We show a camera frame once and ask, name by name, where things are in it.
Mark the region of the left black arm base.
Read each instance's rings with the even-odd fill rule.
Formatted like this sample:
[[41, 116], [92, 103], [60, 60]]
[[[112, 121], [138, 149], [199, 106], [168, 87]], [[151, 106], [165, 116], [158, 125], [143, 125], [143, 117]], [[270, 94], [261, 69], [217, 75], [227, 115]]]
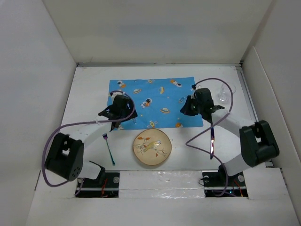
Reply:
[[118, 198], [119, 197], [119, 171], [105, 171], [93, 180], [79, 179], [75, 197], [77, 198]]

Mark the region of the iridescent knife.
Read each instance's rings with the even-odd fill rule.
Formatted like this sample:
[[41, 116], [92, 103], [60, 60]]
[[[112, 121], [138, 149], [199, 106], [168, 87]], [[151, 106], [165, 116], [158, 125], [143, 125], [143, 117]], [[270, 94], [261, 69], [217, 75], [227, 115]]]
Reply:
[[211, 144], [210, 144], [210, 160], [213, 159], [214, 157], [214, 141], [215, 141], [215, 137], [214, 137], [214, 127], [212, 127], [210, 129], [210, 137], [211, 137]]

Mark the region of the round bird-pattern plate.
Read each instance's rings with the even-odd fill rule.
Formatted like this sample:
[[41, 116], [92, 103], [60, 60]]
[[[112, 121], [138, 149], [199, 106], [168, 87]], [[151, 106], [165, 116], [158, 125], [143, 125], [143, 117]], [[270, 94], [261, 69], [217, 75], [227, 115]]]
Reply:
[[170, 156], [172, 143], [165, 132], [159, 129], [147, 129], [134, 139], [133, 151], [141, 163], [157, 166]]

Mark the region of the blue space-print cloth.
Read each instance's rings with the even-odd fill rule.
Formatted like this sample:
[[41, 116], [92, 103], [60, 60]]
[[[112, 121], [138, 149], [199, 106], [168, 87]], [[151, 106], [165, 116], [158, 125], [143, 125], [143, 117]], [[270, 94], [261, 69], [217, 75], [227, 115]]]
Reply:
[[193, 77], [148, 80], [111, 80], [109, 91], [120, 90], [135, 103], [137, 117], [121, 123], [119, 130], [202, 127], [200, 116], [180, 113], [192, 94]]

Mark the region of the clear drinking glass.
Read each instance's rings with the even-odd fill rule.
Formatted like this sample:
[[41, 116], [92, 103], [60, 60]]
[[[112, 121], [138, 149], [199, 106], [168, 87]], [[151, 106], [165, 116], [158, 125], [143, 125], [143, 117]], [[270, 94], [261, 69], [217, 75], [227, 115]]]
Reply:
[[236, 92], [236, 86], [232, 83], [228, 83], [227, 85], [225, 83], [222, 84], [221, 90], [218, 93], [218, 100], [222, 104], [229, 104], [231, 102], [231, 91], [234, 94]]

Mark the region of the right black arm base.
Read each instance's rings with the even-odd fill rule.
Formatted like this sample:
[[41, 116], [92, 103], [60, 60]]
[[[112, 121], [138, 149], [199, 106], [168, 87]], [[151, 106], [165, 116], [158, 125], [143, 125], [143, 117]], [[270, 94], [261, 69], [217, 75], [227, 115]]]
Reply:
[[198, 181], [203, 187], [205, 197], [248, 197], [243, 172], [226, 177], [224, 169], [203, 170]]

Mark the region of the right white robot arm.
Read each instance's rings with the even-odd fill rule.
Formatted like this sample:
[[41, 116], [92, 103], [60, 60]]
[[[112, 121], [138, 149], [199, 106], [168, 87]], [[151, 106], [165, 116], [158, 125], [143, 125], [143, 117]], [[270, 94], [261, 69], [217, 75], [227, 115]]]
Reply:
[[210, 123], [212, 137], [214, 126], [220, 126], [240, 139], [240, 154], [219, 166], [220, 184], [227, 186], [236, 174], [279, 156], [279, 147], [267, 121], [255, 122], [236, 116], [223, 106], [215, 105], [208, 88], [198, 89], [193, 85], [192, 89], [193, 94], [187, 96], [180, 112], [187, 116], [201, 115]]

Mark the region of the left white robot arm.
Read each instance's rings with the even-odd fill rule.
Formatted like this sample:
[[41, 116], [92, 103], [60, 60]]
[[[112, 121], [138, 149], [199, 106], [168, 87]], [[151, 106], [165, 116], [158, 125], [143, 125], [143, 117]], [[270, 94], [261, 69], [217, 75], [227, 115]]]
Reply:
[[133, 99], [123, 91], [110, 92], [112, 104], [102, 110], [92, 121], [69, 123], [56, 128], [47, 139], [42, 153], [42, 175], [46, 184], [51, 184], [46, 170], [71, 182], [88, 178], [93, 186], [101, 186], [105, 175], [101, 166], [84, 161], [84, 149], [116, 129], [122, 122], [137, 117]]

